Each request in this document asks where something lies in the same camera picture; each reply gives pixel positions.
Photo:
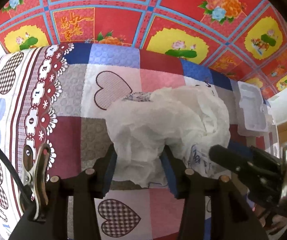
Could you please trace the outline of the person's right hand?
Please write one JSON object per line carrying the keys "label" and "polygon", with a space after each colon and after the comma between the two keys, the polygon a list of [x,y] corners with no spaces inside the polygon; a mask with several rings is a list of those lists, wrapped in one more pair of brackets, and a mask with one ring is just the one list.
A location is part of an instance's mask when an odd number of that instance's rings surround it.
{"label": "person's right hand", "polygon": [[279,239],[287,230],[287,217],[275,215],[258,204],[254,204],[253,212],[270,239]]}

